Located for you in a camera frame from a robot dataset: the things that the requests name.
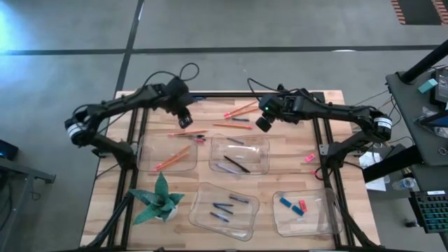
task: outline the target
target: orange pencil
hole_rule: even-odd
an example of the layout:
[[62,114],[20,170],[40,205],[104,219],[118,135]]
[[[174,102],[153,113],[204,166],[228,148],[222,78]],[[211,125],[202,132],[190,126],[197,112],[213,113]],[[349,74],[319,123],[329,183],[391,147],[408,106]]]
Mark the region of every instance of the orange pencil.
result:
[[247,108],[248,106],[250,106],[250,105],[252,105],[252,104],[256,104],[257,102],[258,102],[258,101],[254,101],[254,102],[251,102],[250,104],[246,104],[246,105],[242,106],[241,108],[234,109],[234,110],[232,110],[231,112],[227,112],[227,113],[225,113],[224,116],[225,116],[225,117],[230,116],[230,114],[233,114],[233,113],[235,113],[235,112],[237,112],[237,111],[240,111],[240,110],[242,110],[242,109],[245,109],[245,108]]
[[173,160],[174,158],[177,158],[180,154],[182,154],[182,152],[188,150],[191,146],[185,146],[183,147],[180,151],[178,151],[177,153],[175,153],[172,157],[168,158],[167,160],[161,162],[160,164],[157,165],[156,169],[161,167],[164,163],[167,163],[171,160]]
[[181,133],[171,133],[168,134],[168,136],[182,136],[184,134],[196,134],[196,133],[204,133],[204,132],[208,132],[208,130],[205,129],[201,129],[201,130],[194,130],[194,131],[190,131],[190,132],[181,132]]
[[215,126],[221,126],[221,127],[234,127],[239,129],[248,129],[252,130],[252,126],[250,125],[235,125],[235,124],[228,124],[228,123],[214,123]]
[[185,157],[186,155],[188,155],[188,154],[190,154],[190,153],[184,153],[184,154],[182,154],[182,155],[180,155],[180,156],[174,158],[174,159],[171,160],[171,161],[168,161],[168,162],[163,163],[160,167],[157,166],[156,171],[158,172],[158,171],[160,171],[161,169],[163,169],[163,168],[165,168],[165,167],[167,167],[167,166],[169,166],[169,165],[174,164],[175,162],[181,160],[182,158],[184,158],[184,157]]
[[249,109],[249,110],[247,110],[247,111],[242,111],[242,112],[239,112],[239,113],[226,115],[226,116],[225,116],[225,119],[232,118],[232,117],[234,117],[234,116],[240,116],[240,115],[243,115],[243,114],[245,114],[245,113],[254,112],[254,111],[257,111],[258,109],[259,109],[259,108],[251,108],[251,109]]

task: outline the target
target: plastic tray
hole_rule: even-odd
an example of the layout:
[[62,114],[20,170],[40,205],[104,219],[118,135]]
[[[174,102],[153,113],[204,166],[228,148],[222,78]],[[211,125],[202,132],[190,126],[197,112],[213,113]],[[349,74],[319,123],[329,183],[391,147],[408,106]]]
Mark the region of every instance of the plastic tray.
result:
[[[230,195],[247,199],[248,203],[230,199]],[[224,206],[231,210],[233,215],[217,209],[213,203],[233,204],[234,206]],[[246,242],[252,238],[253,223],[259,207],[260,203],[256,197],[232,192],[210,183],[200,183],[188,220],[192,225]],[[212,216],[210,212],[223,215],[229,222]]]
[[[292,206],[288,208],[280,202],[282,197],[299,208],[299,201],[304,200],[307,211],[300,216],[292,210]],[[277,232],[283,237],[329,235],[341,232],[342,218],[336,210],[338,207],[331,209],[336,219],[336,225],[333,227],[327,201],[331,206],[337,203],[335,193],[328,188],[274,193],[272,206]]]
[[[217,172],[234,172],[245,175],[266,174],[269,171],[269,148],[269,141],[266,138],[216,134],[211,139],[209,166],[210,169]],[[251,173],[244,172],[237,165],[226,160],[224,155]],[[218,165],[224,166],[230,171],[220,168]]]
[[[157,170],[157,166],[173,158],[180,150],[188,154],[176,162]],[[189,136],[145,135],[140,139],[137,151],[137,167],[146,172],[184,172],[197,164],[197,142]]]

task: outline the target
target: small object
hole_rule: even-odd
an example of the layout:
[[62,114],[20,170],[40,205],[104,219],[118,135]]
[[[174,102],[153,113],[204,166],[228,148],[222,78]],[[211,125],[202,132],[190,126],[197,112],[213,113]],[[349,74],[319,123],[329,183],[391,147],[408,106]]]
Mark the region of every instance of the small object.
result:
[[413,188],[415,186],[415,178],[404,178],[392,183],[392,188],[395,190],[404,190]]
[[298,206],[293,206],[292,210],[293,210],[296,214],[298,214],[298,215],[300,215],[300,216],[303,216],[303,211],[302,211]]
[[443,148],[443,147],[438,148],[437,151],[438,151],[438,153],[441,154],[441,155],[446,155],[446,154],[448,154],[448,150],[447,150],[446,148]]
[[229,198],[232,199],[232,200],[236,200],[236,201],[239,201],[239,202],[243,202],[243,203],[249,204],[249,200],[248,199],[240,197],[240,196],[229,195]]
[[190,132],[171,133],[171,134],[168,134],[168,136],[170,136],[170,137],[183,136],[183,135],[187,135],[187,134],[196,134],[196,133],[204,133],[204,132],[208,132],[208,130],[203,129],[203,130],[195,130],[195,131],[190,131]]
[[242,109],[245,109],[245,108],[247,108],[247,107],[250,106],[250,105],[254,105],[254,104],[256,104],[257,102],[258,102],[258,101],[254,101],[254,102],[251,102],[250,104],[246,104],[246,105],[244,105],[244,106],[242,106],[242,107],[239,107],[239,108],[237,108],[237,109],[234,109],[234,110],[232,110],[231,112],[227,112],[227,113],[225,113],[224,116],[229,116],[230,114],[233,114],[233,113],[238,112],[238,111],[240,111],[240,110],[242,110]]
[[183,147],[180,151],[178,151],[177,153],[173,154],[168,160],[165,160],[164,162],[158,164],[156,168],[159,168],[159,167],[161,167],[163,164],[165,164],[165,163],[167,163],[167,162],[170,162],[170,161],[173,160],[174,158],[177,158],[178,156],[180,156],[180,155],[182,154],[182,152],[188,150],[190,147],[191,147],[191,146],[189,146],[189,145]]
[[311,162],[316,156],[311,153],[305,158],[305,162]]
[[235,162],[234,160],[232,160],[230,157],[228,157],[228,156],[226,156],[226,155],[224,155],[224,158],[226,159],[226,160],[228,160],[229,162],[231,162],[232,164],[234,164],[234,165],[236,165],[236,166],[238,166],[240,169],[242,169],[243,170],[243,172],[246,172],[246,173],[251,173],[251,171],[249,171],[248,169],[246,169],[245,167],[243,167],[242,165],[240,165],[239,163],[237,163],[237,162]]
[[175,162],[178,162],[179,160],[181,160],[182,158],[184,158],[186,155],[188,155],[189,153],[184,153],[178,157],[175,157],[173,160],[165,162],[163,164],[161,164],[160,166],[157,166],[157,168],[155,169],[157,172],[160,171],[161,169],[174,164]]
[[216,166],[221,168],[221,169],[223,169],[223,170],[225,170],[225,171],[227,171],[227,172],[230,172],[231,174],[239,174],[238,171],[234,171],[234,170],[232,170],[230,168],[227,168],[224,164],[218,163],[218,164],[216,164]]
[[220,219],[220,220],[222,220],[222,221],[225,221],[225,222],[227,222],[227,223],[230,222],[226,217],[224,217],[224,216],[222,216],[222,215],[220,215],[220,214],[217,214],[217,213],[214,213],[214,212],[210,212],[210,214],[211,214],[212,216],[217,217],[218,219]]
[[213,205],[222,206],[222,207],[233,207],[233,204],[229,204],[229,203],[213,203]]
[[240,121],[240,122],[250,122],[248,118],[232,118],[232,120]]
[[304,212],[308,211],[307,205],[305,204],[305,201],[303,199],[299,200],[299,205],[300,205],[300,208],[302,209],[302,211],[304,211]]
[[216,207],[217,209],[223,210],[224,212],[226,212],[228,214],[232,214],[233,215],[233,212],[231,210],[227,210],[227,209],[225,209],[224,207],[222,207],[220,205],[216,205],[216,204],[213,203],[213,206]]
[[291,202],[289,202],[287,199],[285,199],[284,197],[281,197],[280,198],[280,202],[282,203],[282,204],[284,204],[286,207],[288,207],[288,208],[290,208],[291,207]]
[[420,93],[424,94],[427,91],[431,90],[431,88],[434,88],[438,82],[434,79],[427,80],[423,85],[419,87]]
[[233,142],[235,142],[235,143],[237,143],[237,144],[244,145],[244,142],[242,142],[242,141],[240,141],[240,140],[233,139],[232,137],[228,137],[227,140],[231,140],[231,141],[233,141]]
[[257,111],[258,109],[259,108],[251,108],[251,109],[246,110],[246,111],[242,111],[242,112],[238,112],[238,113],[234,113],[234,114],[230,114],[230,115],[225,115],[225,119],[232,118],[234,116],[244,115],[244,114],[247,114],[247,113],[250,113],[250,112],[254,112],[254,111]]
[[214,126],[221,126],[221,127],[234,127],[239,129],[248,129],[252,130],[252,126],[250,125],[236,125],[236,124],[228,124],[228,123],[214,123]]

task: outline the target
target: green leaf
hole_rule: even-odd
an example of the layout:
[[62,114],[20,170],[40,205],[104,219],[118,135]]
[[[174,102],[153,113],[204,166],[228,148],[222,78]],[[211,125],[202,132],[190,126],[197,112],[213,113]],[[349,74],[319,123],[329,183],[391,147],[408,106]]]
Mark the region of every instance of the green leaf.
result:
[[159,173],[159,177],[155,182],[155,194],[162,197],[165,201],[168,198],[168,182],[163,176],[162,172]]
[[139,199],[141,202],[143,202],[146,206],[149,204],[158,204],[158,201],[160,200],[160,197],[156,195],[154,192],[148,192],[145,190],[137,190],[137,189],[130,189],[129,192]]
[[177,204],[179,204],[183,196],[185,195],[182,193],[172,193],[169,195],[169,199],[172,200],[174,202],[174,205],[176,206]]
[[168,210],[173,209],[174,207],[176,207],[176,205],[174,204],[174,202],[173,202],[172,200],[170,200],[170,199],[167,199],[167,201],[165,201],[165,205],[162,206],[160,209],[161,209],[162,211],[168,211]]
[[150,220],[162,213],[162,210],[160,208],[155,208],[153,205],[149,205],[146,207],[145,210],[143,210],[134,220],[134,225],[140,224],[142,222],[145,222],[147,220]]
[[171,211],[163,211],[160,214],[160,217],[162,218],[163,222],[165,222],[168,219],[169,214],[171,213]]

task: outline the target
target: pink eraser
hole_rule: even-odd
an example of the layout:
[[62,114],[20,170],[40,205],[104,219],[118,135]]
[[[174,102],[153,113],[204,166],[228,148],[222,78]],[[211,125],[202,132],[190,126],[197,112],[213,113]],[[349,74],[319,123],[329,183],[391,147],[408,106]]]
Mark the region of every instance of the pink eraser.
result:
[[316,156],[311,153],[308,155],[308,157],[305,158],[305,162],[311,162]]

